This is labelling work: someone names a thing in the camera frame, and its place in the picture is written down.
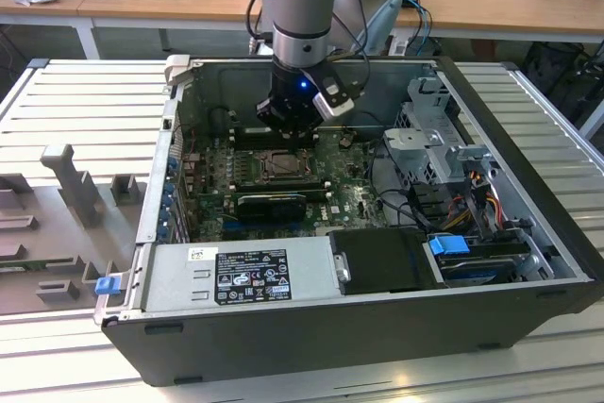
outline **warning label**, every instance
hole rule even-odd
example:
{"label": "warning label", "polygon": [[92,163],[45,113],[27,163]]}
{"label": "warning label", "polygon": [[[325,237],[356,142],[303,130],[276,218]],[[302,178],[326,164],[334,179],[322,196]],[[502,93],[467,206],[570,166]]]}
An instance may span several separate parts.
{"label": "warning label", "polygon": [[216,254],[217,304],[292,299],[285,249]]}

